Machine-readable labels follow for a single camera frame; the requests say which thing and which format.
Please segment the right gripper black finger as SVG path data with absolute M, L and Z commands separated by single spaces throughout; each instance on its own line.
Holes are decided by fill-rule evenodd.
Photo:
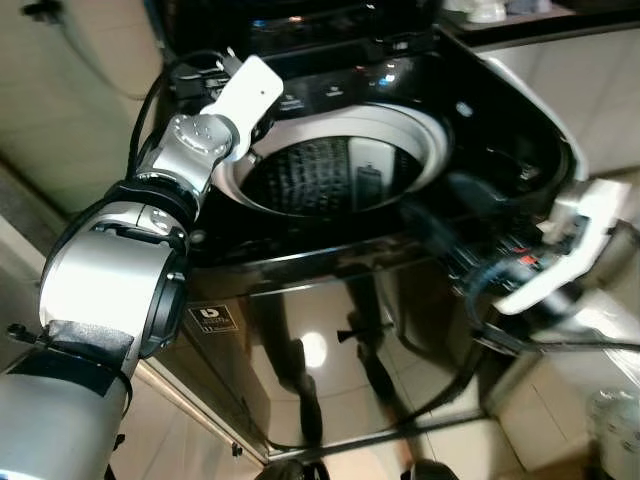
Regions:
M 460 198 L 461 204 L 477 218 L 492 221 L 515 218 L 516 206 L 483 178 L 465 172 L 453 172 L 445 175 L 445 183 Z
M 399 215 L 408 232 L 419 238 L 425 250 L 443 266 L 454 283 L 466 284 L 475 278 L 476 253 L 448 221 L 439 218 L 416 198 L 399 202 Z

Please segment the black top-loading washing machine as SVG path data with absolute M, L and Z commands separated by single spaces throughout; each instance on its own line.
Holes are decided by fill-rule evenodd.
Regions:
M 503 362 L 471 276 L 539 241 L 588 175 L 517 76 L 439 26 L 443 0 L 146 0 L 166 58 L 260 56 L 282 96 L 220 165 L 187 305 L 157 357 L 271 471 L 388 442 L 422 458 Z

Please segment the steel washer drum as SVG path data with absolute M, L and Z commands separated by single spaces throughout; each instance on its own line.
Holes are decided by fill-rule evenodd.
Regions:
M 257 163 L 239 184 L 257 205 L 292 216 L 338 216 L 378 209 L 422 173 L 410 152 L 365 137 L 293 143 Z

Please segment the black washer lid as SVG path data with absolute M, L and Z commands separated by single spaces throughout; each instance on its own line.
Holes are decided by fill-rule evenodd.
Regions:
M 248 55 L 429 36 L 445 0 L 146 0 L 174 52 Z

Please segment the white cup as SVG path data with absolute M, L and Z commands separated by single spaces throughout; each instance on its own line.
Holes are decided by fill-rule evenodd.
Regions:
M 506 0 L 468 0 L 468 23 L 493 24 L 507 20 Z

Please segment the black robot right foot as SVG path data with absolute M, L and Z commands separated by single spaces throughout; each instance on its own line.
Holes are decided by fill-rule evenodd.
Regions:
M 402 472 L 399 480 L 460 480 L 460 477 L 444 463 L 416 460 Z

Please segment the black robot foot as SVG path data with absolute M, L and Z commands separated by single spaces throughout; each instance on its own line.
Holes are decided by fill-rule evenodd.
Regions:
M 460 480 L 460 477 L 444 463 L 416 460 L 402 472 L 399 480 Z
M 269 462 L 252 480 L 332 480 L 323 461 Z

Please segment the black white washer sticker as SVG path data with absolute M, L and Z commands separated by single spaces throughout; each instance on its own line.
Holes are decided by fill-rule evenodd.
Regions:
M 236 316 L 225 303 L 189 306 L 188 315 L 196 328 L 204 334 L 221 334 L 238 332 L 241 329 Z

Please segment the black robot left foot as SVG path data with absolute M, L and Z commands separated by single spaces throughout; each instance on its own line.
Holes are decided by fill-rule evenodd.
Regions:
M 332 480 L 323 461 L 269 462 L 252 480 Z

